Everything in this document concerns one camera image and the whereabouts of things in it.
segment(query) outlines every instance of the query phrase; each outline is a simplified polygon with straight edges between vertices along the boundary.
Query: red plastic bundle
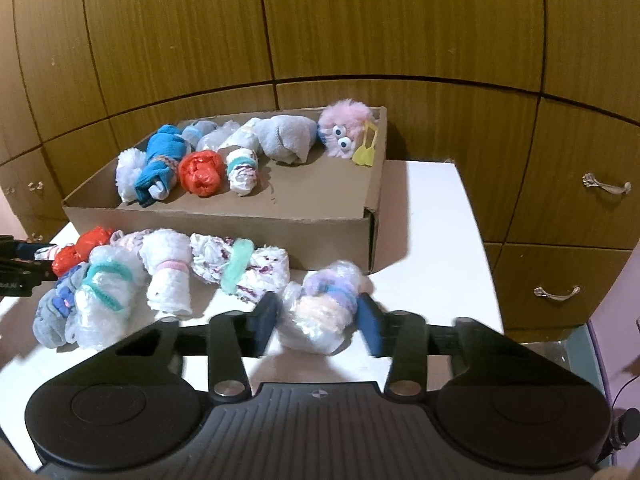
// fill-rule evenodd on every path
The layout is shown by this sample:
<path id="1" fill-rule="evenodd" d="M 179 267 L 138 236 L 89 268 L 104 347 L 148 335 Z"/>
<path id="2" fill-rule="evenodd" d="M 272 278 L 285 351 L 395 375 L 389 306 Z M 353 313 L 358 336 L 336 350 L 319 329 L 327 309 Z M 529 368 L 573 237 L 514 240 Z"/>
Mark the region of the red plastic bundle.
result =
<path id="1" fill-rule="evenodd" d="M 181 186 L 189 193 L 201 197 L 212 196 L 225 177 L 225 163 L 216 152 L 203 150 L 181 160 L 178 173 Z"/>
<path id="2" fill-rule="evenodd" d="M 75 245 L 69 245 L 60 249 L 56 254 L 51 269 L 57 277 L 62 276 L 67 271 L 81 262 L 89 261 L 89 254 L 98 245 L 107 245 L 113 234 L 113 229 L 103 229 L 96 227 L 91 231 L 80 235 Z"/>

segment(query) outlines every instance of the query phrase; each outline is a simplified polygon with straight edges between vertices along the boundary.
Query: googly eye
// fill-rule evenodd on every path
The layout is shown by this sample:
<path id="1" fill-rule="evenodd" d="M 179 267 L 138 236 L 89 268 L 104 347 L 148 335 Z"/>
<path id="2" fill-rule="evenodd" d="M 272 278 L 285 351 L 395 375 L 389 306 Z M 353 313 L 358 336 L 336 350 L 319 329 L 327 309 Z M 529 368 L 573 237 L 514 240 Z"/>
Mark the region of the googly eye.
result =
<path id="1" fill-rule="evenodd" d="M 334 126 L 334 135 L 338 137 L 338 139 L 343 138 L 346 134 L 347 134 L 347 128 L 345 128 L 341 124 L 336 124 Z"/>
<path id="2" fill-rule="evenodd" d="M 344 152 L 348 152 L 351 149 L 351 139 L 349 137 L 343 137 L 338 141 L 338 146 Z"/>

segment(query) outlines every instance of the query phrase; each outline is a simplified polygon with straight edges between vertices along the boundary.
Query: round black disc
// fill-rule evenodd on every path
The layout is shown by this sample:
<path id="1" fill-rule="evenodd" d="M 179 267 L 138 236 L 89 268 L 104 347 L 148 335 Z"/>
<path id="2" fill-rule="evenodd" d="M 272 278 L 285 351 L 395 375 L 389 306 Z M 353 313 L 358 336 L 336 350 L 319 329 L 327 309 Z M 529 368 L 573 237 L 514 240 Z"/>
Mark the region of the round black disc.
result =
<path id="1" fill-rule="evenodd" d="M 441 389 L 436 416 L 444 431 L 472 454 L 517 469 L 553 470 L 597 457 L 610 427 L 599 391 L 587 383 L 545 384 L 523 360 L 501 361 L 489 380 L 475 374 Z"/>
<path id="2" fill-rule="evenodd" d="M 200 422 L 196 391 L 177 376 L 162 381 L 44 384 L 27 405 L 27 430 L 37 449 L 74 468 L 140 466 L 180 446 Z"/>

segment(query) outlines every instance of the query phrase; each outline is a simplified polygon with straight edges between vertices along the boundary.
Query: gray towel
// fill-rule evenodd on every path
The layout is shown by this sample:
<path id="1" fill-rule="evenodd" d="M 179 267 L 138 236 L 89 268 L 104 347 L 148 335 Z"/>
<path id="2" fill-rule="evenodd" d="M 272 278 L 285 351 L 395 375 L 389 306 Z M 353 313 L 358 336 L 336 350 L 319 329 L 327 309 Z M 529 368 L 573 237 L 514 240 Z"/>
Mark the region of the gray towel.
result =
<path id="1" fill-rule="evenodd" d="M 46 348 L 57 348 L 66 343 L 66 320 L 75 310 L 73 295 L 84 280 L 88 267 L 89 264 L 84 262 L 74 267 L 60 277 L 55 288 L 40 298 L 33 320 L 33 335 Z"/>

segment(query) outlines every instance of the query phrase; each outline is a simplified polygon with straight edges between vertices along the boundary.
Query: pink hair tie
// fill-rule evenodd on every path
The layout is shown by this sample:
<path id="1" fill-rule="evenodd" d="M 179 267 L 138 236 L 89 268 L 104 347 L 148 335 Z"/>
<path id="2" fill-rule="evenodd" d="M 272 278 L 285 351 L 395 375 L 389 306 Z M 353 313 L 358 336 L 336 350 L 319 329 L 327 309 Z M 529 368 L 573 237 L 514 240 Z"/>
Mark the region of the pink hair tie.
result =
<path id="1" fill-rule="evenodd" d="M 158 272 L 158 270 L 160 269 L 181 270 L 182 272 L 186 272 L 187 274 L 189 273 L 189 266 L 186 263 L 180 262 L 178 260 L 165 260 L 164 262 L 158 264 L 158 266 L 156 267 L 156 272 Z"/>

